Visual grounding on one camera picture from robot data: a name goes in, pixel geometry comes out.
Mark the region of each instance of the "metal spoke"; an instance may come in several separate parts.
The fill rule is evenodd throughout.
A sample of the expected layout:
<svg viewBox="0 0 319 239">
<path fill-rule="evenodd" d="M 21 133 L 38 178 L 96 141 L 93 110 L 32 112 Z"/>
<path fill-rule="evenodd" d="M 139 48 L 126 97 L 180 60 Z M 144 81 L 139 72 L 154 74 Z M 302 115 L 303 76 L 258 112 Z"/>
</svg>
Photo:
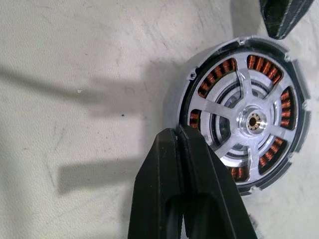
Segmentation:
<svg viewBox="0 0 319 239">
<path fill-rule="evenodd" d="M 282 138 L 287 141 L 289 144 L 293 142 L 294 136 L 296 134 L 296 130 L 289 130 L 277 125 L 269 126 L 269 133 L 273 136 Z"/>
<path fill-rule="evenodd" d="M 191 110 L 197 109 L 211 114 L 216 114 L 218 116 L 230 119 L 233 116 L 233 110 L 231 108 L 222 106 L 221 104 L 209 101 L 200 97 L 199 95 L 194 95 L 191 103 Z"/>
<path fill-rule="evenodd" d="M 231 148 L 235 146 L 235 144 L 237 144 L 236 138 L 233 136 L 230 136 L 226 142 L 224 142 L 217 150 L 215 150 L 215 154 L 219 158 L 221 158 L 225 154 L 227 154 L 231 150 Z"/>
<path fill-rule="evenodd" d="M 240 53 L 235 56 L 236 73 L 240 82 L 242 98 L 252 95 L 251 78 L 247 67 L 247 53 Z"/>
<path fill-rule="evenodd" d="M 259 173 L 259 150 L 258 144 L 252 144 L 248 147 L 248 168 L 249 168 L 249 181 L 258 180 L 261 175 Z"/>
<path fill-rule="evenodd" d="M 264 107 L 267 109 L 271 107 L 275 101 L 280 99 L 281 94 L 288 86 L 290 86 L 290 81 L 287 79 L 287 77 L 284 77 L 273 87 L 271 92 L 264 98 Z"/>
</svg>

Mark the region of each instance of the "concrete floor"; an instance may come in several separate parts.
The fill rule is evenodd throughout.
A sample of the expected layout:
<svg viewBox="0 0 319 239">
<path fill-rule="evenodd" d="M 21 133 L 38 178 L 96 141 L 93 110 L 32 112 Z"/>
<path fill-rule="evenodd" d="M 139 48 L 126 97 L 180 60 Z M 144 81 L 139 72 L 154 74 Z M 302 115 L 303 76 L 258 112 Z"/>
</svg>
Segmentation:
<svg viewBox="0 0 319 239">
<path fill-rule="evenodd" d="M 266 239 L 319 238 L 319 2 L 282 43 L 313 111 L 294 164 L 244 201 Z M 258 0 L 2 0 L 0 238 L 127 237 L 135 175 L 181 65 L 266 35 Z"/>
</svg>

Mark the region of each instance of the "white surface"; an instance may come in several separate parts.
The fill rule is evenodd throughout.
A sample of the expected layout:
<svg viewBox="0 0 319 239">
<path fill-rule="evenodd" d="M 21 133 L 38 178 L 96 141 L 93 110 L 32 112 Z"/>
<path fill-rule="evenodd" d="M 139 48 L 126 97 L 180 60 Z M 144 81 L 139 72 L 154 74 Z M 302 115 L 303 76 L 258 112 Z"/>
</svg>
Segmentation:
<svg viewBox="0 0 319 239">
<path fill-rule="evenodd" d="M 174 74 L 210 46 L 266 35 L 258 2 L 2 0 L 0 238 L 125 238 Z M 267 239 L 319 237 L 318 10 L 283 41 L 311 90 L 310 133 L 287 174 L 244 199 Z"/>
</svg>

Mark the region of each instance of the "brushless motor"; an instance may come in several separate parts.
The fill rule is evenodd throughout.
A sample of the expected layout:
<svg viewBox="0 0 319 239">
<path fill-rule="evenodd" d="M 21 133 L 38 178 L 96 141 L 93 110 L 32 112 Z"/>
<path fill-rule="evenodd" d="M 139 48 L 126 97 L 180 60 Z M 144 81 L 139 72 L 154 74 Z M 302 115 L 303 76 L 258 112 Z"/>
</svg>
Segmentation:
<svg viewBox="0 0 319 239">
<path fill-rule="evenodd" d="M 310 122 L 297 60 L 276 41 L 251 36 L 203 51 L 186 68 L 168 94 L 176 106 L 166 101 L 166 121 L 198 129 L 242 195 L 282 176 Z"/>
</svg>

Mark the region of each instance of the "black object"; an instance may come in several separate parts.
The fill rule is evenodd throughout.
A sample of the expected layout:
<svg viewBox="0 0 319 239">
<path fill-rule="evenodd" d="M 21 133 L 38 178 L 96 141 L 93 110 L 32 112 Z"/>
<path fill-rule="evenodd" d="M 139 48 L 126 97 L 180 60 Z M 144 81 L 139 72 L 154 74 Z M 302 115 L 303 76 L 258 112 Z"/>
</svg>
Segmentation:
<svg viewBox="0 0 319 239">
<path fill-rule="evenodd" d="M 160 132 L 135 180 L 128 239 L 256 239 L 229 171 L 189 126 Z"/>
<path fill-rule="evenodd" d="M 314 0 L 260 0 L 268 35 L 283 39 L 296 26 Z"/>
</svg>

